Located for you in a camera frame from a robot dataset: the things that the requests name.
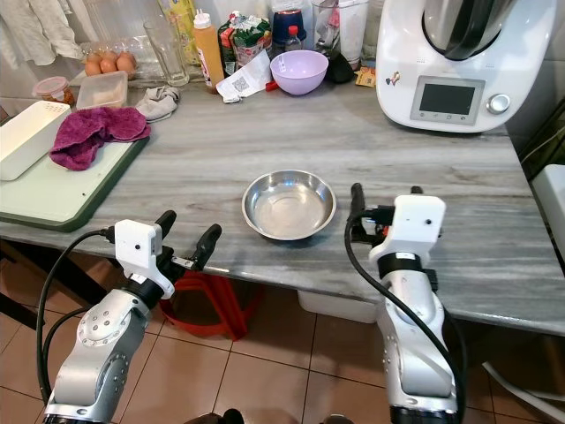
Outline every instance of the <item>sauce bottle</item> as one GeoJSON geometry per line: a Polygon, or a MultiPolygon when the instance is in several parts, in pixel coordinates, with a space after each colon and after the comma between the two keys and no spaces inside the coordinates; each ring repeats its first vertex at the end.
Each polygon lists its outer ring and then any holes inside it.
{"type": "Polygon", "coordinates": [[[192,35],[196,41],[196,50],[202,63],[202,73],[210,93],[217,94],[215,85],[223,80],[220,46],[215,28],[212,26],[210,15],[200,9],[194,17],[192,35]]]}

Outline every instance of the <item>white plastic box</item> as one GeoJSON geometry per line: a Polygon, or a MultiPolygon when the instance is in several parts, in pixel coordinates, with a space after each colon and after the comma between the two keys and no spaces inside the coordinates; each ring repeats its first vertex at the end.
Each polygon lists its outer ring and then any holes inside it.
{"type": "Polygon", "coordinates": [[[0,179],[16,179],[49,152],[70,113],[68,104],[41,100],[0,126],[0,179]]]}
{"type": "Polygon", "coordinates": [[[80,84],[77,109],[121,108],[127,101],[127,72],[86,77],[80,84]]]}
{"type": "Polygon", "coordinates": [[[306,311],[316,314],[336,316],[367,324],[377,322],[378,306],[374,303],[307,291],[298,291],[298,303],[306,311]]]}

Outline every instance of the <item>marble countertop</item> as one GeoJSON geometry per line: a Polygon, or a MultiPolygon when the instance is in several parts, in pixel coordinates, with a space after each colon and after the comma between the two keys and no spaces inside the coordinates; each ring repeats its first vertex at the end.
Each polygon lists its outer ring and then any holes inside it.
{"type": "MultiPolygon", "coordinates": [[[[63,234],[0,223],[0,236],[63,248],[85,231],[125,218],[154,221],[170,208],[178,218],[164,244],[176,254],[190,253],[211,223],[223,227],[209,272],[376,302],[343,246],[350,187],[361,183],[367,205],[376,205],[418,185],[448,205],[430,263],[447,308],[468,320],[565,335],[565,279],[505,131],[401,127],[384,116],[374,90],[353,85],[322,85],[304,97],[262,92],[228,105],[189,84],[174,115],[152,127],[85,227],[63,234]],[[307,240],[262,238],[242,216],[246,187],[283,169],[309,170],[337,196],[332,223],[307,240]]],[[[368,255],[368,246],[356,249],[368,255]]],[[[95,238],[78,250],[112,254],[95,238]]]]}

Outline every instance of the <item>purple bowl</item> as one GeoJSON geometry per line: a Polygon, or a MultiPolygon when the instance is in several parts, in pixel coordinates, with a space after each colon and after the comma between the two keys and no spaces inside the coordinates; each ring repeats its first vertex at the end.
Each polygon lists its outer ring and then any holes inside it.
{"type": "Polygon", "coordinates": [[[311,50],[287,51],[271,61],[271,72],[278,86],[292,95],[314,90],[326,76],[328,59],[311,50]]]}

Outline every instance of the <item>plastic bottle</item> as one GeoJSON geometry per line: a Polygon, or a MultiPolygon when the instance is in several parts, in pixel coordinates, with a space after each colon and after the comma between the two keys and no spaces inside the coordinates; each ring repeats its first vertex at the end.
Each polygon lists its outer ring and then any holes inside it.
{"type": "Polygon", "coordinates": [[[210,15],[200,9],[194,17],[192,35],[196,41],[196,50],[202,64],[202,73],[208,91],[217,94],[215,85],[223,80],[220,46],[215,28],[212,26],[210,15]]]}
{"type": "Polygon", "coordinates": [[[289,26],[289,39],[284,43],[284,51],[301,50],[302,42],[298,39],[298,26],[289,26]]]}

